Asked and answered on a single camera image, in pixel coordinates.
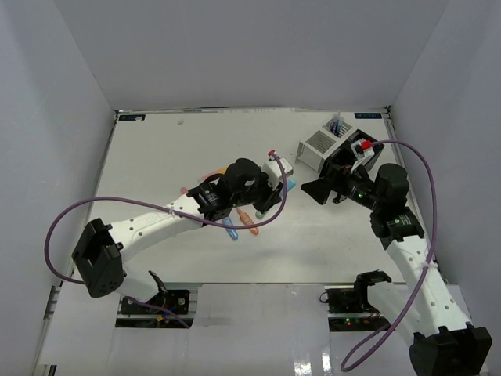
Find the blue highlighter marker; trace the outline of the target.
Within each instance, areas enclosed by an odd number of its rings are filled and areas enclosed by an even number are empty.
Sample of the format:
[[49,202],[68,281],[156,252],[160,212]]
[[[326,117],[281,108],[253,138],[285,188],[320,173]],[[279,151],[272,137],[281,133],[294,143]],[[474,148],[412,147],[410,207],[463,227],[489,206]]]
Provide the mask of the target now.
[[296,181],[294,179],[287,180],[287,192],[291,191],[296,186]]

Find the orange highlighter marker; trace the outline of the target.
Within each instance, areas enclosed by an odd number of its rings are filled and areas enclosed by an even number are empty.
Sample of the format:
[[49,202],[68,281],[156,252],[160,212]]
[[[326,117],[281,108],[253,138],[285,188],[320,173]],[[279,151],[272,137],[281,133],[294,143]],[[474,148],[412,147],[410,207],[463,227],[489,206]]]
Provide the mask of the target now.
[[204,176],[204,179],[207,179],[213,175],[224,175],[226,170],[227,170],[227,167],[224,167],[224,168],[220,168],[218,170],[215,170],[213,172],[210,172]]

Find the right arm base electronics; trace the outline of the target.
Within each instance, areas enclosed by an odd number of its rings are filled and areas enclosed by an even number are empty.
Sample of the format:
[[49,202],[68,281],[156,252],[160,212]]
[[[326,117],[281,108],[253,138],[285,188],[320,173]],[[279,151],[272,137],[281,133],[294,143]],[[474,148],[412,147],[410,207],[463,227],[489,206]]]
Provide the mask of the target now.
[[384,315],[367,300],[368,287],[380,282],[392,282],[381,270],[359,274],[352,285],[325,288],[319,301],[328,306],[330,332],[366,332],[384,330],[389,323]]

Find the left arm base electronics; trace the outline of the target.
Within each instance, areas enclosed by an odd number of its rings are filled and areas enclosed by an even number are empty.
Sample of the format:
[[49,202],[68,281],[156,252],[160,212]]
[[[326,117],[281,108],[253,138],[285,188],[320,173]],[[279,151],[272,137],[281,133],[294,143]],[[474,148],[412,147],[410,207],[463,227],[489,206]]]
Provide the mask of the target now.
[[155,272],[150,270],[149,275],[155,281],[157,293],[147,302],[123,297],[116,327],[190,329],[193,325],[189,315],[190,290],[169,289]]

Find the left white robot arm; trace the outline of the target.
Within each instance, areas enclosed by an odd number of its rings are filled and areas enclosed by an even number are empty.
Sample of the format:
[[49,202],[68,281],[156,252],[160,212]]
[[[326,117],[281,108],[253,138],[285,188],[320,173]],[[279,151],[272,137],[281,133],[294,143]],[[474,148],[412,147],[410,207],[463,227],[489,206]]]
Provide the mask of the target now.
[[101,298],[118,292],[138,299],[147,312],[158,312],[166,296],[159,277],[135,272],[129,262],[170,237],[219,224],[235,208],[251,205],[257,211],[269,211],[281,202],[293,173],[285,158],[271,156],[262,166],[239,158],[163,207],[111,224],[93,219],[72,254],[89,295]]

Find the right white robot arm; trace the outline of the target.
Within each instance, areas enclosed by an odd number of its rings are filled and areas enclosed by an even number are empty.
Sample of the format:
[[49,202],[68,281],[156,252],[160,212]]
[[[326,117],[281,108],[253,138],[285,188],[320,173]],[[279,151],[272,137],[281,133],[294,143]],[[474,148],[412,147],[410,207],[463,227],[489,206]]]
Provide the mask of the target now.
[[424,230],[406,204],[409,191],[406,170],[383,164],[375,179],[364,167],[356,172],[335,164],[319,179],[301,186],[319,204],[335,193],[334,203],[350,199],[370,213],[375,236],[391,257],[410,290],[404,298],[382,271],[359,274],[354,283],[355,306],[382,313],[409,347],[418,375],[478,375],[492,346],[485,327],[475,327],[456,304],[436,264],[427,260],[430,250]]

